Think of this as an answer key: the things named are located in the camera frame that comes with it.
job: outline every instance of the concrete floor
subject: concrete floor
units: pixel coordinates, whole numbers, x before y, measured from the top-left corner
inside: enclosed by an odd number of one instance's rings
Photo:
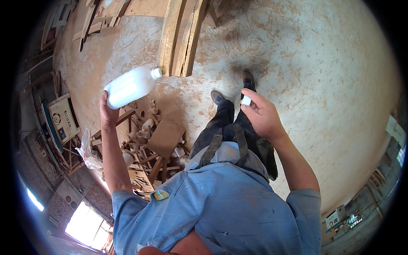
[[[249,68],[312,166],[327,214],[360,190],[385,151],[385,127],[401,86],[390,47],[360,1],[234,2],[217,29],[203,25],[193,75],[164,77],[136,102],[143,107],[156,99],[162,114],[187,129],[191,147],[216,112],[210,91],[231,97],[237,112],[240,75]],[[118,27],[89,37],[79,53],[79,40],[71,38],[82,29],[84,5],[80,1],[57,42],[54,65],[81,130],[94,133],[103,87],[133,67],[156,67],[163,19],[124,17]],[[119,133],[122,141],[126,128]],[[271,186],[285,199],[289,189],[275,158],[279,177]]]

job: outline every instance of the man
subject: man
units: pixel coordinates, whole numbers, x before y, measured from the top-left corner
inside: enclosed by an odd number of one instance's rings
[[[273,103],[256,93],[243,72],[241,105],[221,93],[215,117],[201,132],[184,171],[151,195],[148,203],[132,192],[111,110],[101,97],[103,164],[112,193],[118,254],[319,254],[320,189],[311,167],[285,132]],[[268,178],[277,176],[275,148],[290,194],[275,194]]]

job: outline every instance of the blue shirt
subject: blue shirt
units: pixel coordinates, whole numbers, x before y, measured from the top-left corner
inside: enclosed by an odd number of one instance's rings
[[[149,203],[127,191],[112,193],[118,254],[135,255],[145,246],[169,251],[193,228],[214,254],[320,253],[319,192],[295,190],[285,202],[264,178],[233,165],[235,142],[223,142],[214,164],[194,170],[205,150],[152,192]],[[252,151],[245,166],[268,176]]]

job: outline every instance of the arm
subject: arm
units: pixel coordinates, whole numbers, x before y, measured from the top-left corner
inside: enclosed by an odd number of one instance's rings
[[[109,191],[125,190],[133,193],[129,173],[119,147],[116,122],[119,109],[112,110],[107,105],[108,92],[100,99],[102,157],[106,183]]]
[[[319,183],[304,157],[296,149],[280,122],[273,103],[260,94],[242,89],[252,99],[251,105],[241,105],[255,132],[267,139],[278,153],[291,191],[311,188],[320,192]]]

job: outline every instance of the white bottle cap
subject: white bottle cap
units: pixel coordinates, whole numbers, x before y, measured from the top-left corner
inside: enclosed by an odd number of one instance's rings
[[[157,80],[158,78],[160,78],[162,76],[162,71],[160,70],[160,68],[156,68],[156,69],[152,70],[151,74],[152,74],[153,78],[155,80]]]
[[[242,99],[242,104],[249,106],[251,104],[251,98],[247,95],[244,95],[244,98]]]

